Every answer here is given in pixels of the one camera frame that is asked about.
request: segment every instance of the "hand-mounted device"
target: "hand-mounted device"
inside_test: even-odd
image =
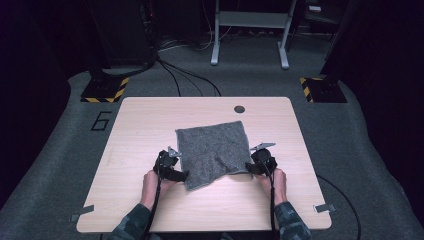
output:
[[[168,152],[162,150],[159,152],[158,157],[156,158],[155,166],[153,171],[158,175],[158,186],[156,189],[155,202],[152,207],[150,214],[149,222],[147,223],[146,228],[144,229],[143,234],[140,236],[140,240],[144,240],[149,233],[150,227],[153,222],[153,217],[155,216],[156,207],[158,205],[159,196],[160,196],[160,185],[163,179],[168,179],[169,181],[174,182],[185,182],[188,177],[189,171],[179,172],[174,170],[175,164],[178,162],[178,157],[181,157],[181,153],[178,153],[171,147],[168,147]]]
[[[275,158],[271,156],[271,152],[266,149],[267,147],[274,146],[275,143],[261,143],[256,147],[251,148],[250,150],[255,152],[250,155],[253,159],[254,164],[246,163],[247,171],[252,174],[265,175],[269,178],[271,183],[271,203],[270,203],[270,218],[271,218],[271,231],[274,234],[275,239],[279,239],[279,236],[275,230],[275,220],[274,220],[274,170],[277,168],[277,162]]]
[[[171,147],[168,147],[168,152],[165,150],[160,151],[153,171],[155,171],[161,179],[168,179],[174,182],[185,182],[189,175],[189,171],[179,172],[174,170],[174,166],[178,162],[177,157],[180,156],[181,153],[176,152]]]
[[[256,150],[250,157],[253,159],[254,164],[246,163],[247,171],[255,175],[262,175],[265,173],[269,177],[277,168],[275,158],[271,156],[271,152],[266,147],[274,146],[275,143],[261,143],[250,150]]]

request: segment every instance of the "towel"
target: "towel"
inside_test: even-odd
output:
[[[182,171],[190,171],[187,190],[212,183],[225,174],[247,173],[249,142],[241,121],[177,129]]]

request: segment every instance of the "wire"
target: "wire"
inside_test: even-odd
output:
[[[340,190],[340,188],[338,188],[336,185],[334,185],[332,182],[330,182],[326,178],[324,178],[324,177],[322,177],[322,176],[320,176],[318,174],[316,174],[316,175],[317,175],[318,178],[320,178],[320,179],[324,180],[325,182],[327,182],[328,184],[330,184],[333,188],[335,188],[344,197],[344,199],[346,199],[346,202],[349,204],[350,208],[352,209],[353,214],[355,214],[356,223],[358,225],[358,234],[356,236],[356,239],[357,240],[360,240],[361,239],[361,232],[362,232],[362,230],[361,230],[361,222],[359,221],[358,213],[356,212],[356,209],[353,206],[352,202],[349,200],[349,198],[346,196],[346,194],[344,194],[343,191]]]
[[[177,90],[178,90],[178,96],[181,97],[181,91],[180,91],[180,86],[178,85],[178,81],[177,78],[175,78],[175,75],[167,68],[165,67],[165,64],[162,63],[162,61],[157,61],[160,65],[162,65],[162,67],[169,72],[169,74],[171,74],[171,76],[174,78],[174,82],[175,85],[177,85]]]
[[[161,177],[161,173],[160,173],[160,168],[161,168],[162,165],[163,165],[163,162],[162,163],[159,163],[159,166],[157,168],[158,169],[158,174],[157,174],[158,175],[158,186],[156,188],[155,202],[153,203],[152,211],[151,211],[150,217],[149,217],[149,222],[147,223],[147,226],[144,229],[144,232],[140,236],[139,240],[147,239],[147,235],[149,234],[150,227],[152,226],[152,223],[153,223],[153,218],[155,217],[156,208],[158,206],[159,196],[160,196],[160,190],[161,190],[160,185],[162,184],[162,177]]]
[[[237,2],[237,9],[236,9],[236,12],[238,12],[239,7],[240,7],[240,0],[238,0],[238,2]],[[227,33],[231,30],[231,28],[232,28],[232,26],[231,26],[230,28],[228,28],[228,30],[224,33],[224,35],[222,35],[222,36],[219,38],[219,40],[221,40],[222,38],[224,38],[224,37],[225,37],[225,35],[227,35]]]
[[[176,70],[176,69],[172,69],[174,70],[176,73],[180,74],[181,76],[183,76],[185,79],[187,79],[187,81],[189,81],[195,88],[197,88],[197,91],[199,91],[200,96],[203,97],[203,93],[202,90],[200,90],[200,88],[191,80],[189,79],[186,75],[184,75],[183,73],[181,73],[180,71]]]
[[[275,208],[275,200],[274,200],[274,197],[275,197],[275,188],[274,188],[274,172],[272,172],[272,173],[270,173],[269,172],[269,169],[268,169],[268,167],[265,165],[265,163],[261,160],[261,159],[259,159],[259,161],[262,163],[262,165],[264,165],[264,167],[265,167],[265,170],[266,170],[266,174],[267,174],[267,176],[269,177],[269,181],[271,182],[271,196],[270,196],[270,198],[271,198],[271,202],[270,202],[270,209],[269,209],[269,211],[270,211],[270,217],[271,217],[271,232],[272,232],[272,234],[274,235],[274,238],[275,239],[279,239],[279,237],[277,236],[277,231],[275,230],[275,219],[274,219],[274,208]]]
[[[191,76],[193,76],[193,77],[196,77],[196,78],[198,78],[198,79],[200,79],[200,80],[203,80],[203,81],[205,81],[205,82],[207,82],[207,83],[209,83],[210,85],[212,85],[212,87],[214,88],[214,91],[216,91],[216,92],[218,92],[218,94],[219,94],[219,96],[222,96],[222,94],[221,94],[221,92],[219,91],[219,89],[218,89],[218,87],[213,83],[213,82],[211,82],[210,80],[208,80],[207,78],[204,78],[204,77],[202,77],[202,76],[200,76],[200,75],[198,75],[198,74],[196,74],[196,73],[194,73],[194,72],[191,72],[191,71],[189,71],[189,70],[185,70],[185,69],[183,69],[183,68],[180,68],[180,67],[177,67],[177,66],[175,66],[175,65],[173,65],[173,64],[170,64],[169,62],[167,62],[167,61],[164,61],[164,60],[162,60],[162,59],[160,59],[159,57],[156,59],[156,61],[157,62],[159,62],[162,66],[167,66],[167,67],[169,67],[169,68],[172,68],[172,69],[174,69],[174,70],[177,70],[177,71],[180,71],[181,73],[185,73],[185,74],[188,74],[188,75],[191,75]]]
[[[213,39],[213,36],[212,36],[212,27],[211,27],[211,23],[209,22],[208,15],[206,14],[206,8],[205,8],[205,2],[204,2],[204,0],[202,0],[202,7],[203,7],[203,12],[205,13],[206,21],[208,22],[208,27],[209,27],[209,32],[210,32],[210,39],[209,39],[209,43],[206,45],[206,47],[204,47],[204,48],[196,48],[197,50],[200,50],[200,51],[205,50],[206,48],[208,48],[211,45],[211,43],[213,42],[213,40],[212,40]]]

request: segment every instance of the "gray carpet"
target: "gray carpet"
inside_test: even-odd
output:
[[[387,172],[367,137],[354,94],[341,83],[347,104],[311,104],[305,99],[299,78],[319,76],[329,42],[297,37],[288,54],[290,69],[282,70],[277,40],[260,37],[223,43],[215,67],[210,65],[211,46],[203,51],[174,48],[159,55],[208,78],[223,96],[290,98],[316,173],[349,197],[362,224],[362,239],[424,239],[424,230],[402,188]],[[200,95],[189,81],[176,76],[182,96]],[[205,96],[215,95],[210,85],[192,80]],[[79,102],[88,81],[88,73],[69,79],[72,94],[67,109],[0,212],[0,239],[99,239],[99,234],[78,233],[76,224],[68,219],[84,204],[121,101]],[[130,96],[178,96],[178,92],[171,76],[155,64],[130,78],[123,97]],[[90,131],[100,111],[112,112],[103,115],[110,117],[106,131]],[[321,180],[320,185],[326,202],[337,210],[331,213],[332,226],[314,230],[314,238],[356,239],[358,229],[351,208],[332,186]]]

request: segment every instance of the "sleeve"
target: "sleeve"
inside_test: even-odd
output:
[[[280,239],[305,240],[312,239],[311,231],[294,210],[290,202],[275,206],[275,215],[280,226]]]
[[[108,240],[138,240],[147,227],[150,210],[137,204],[112,231]]]

